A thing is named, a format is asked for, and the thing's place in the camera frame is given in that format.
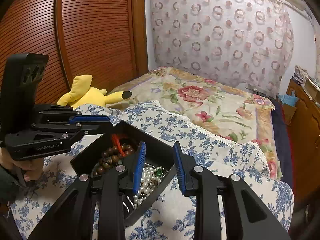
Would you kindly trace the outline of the left hand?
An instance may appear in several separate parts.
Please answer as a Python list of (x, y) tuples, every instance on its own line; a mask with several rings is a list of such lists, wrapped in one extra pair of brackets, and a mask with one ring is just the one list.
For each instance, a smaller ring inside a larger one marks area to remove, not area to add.
[(9, 152), (5, 148), (1, 148), (1, 166), (7, 170), (13, 170), (15, 167), (25, 171), (24, 180), (38, 180), (42, 174), (44, 166), (44, 158), (14, 161)]

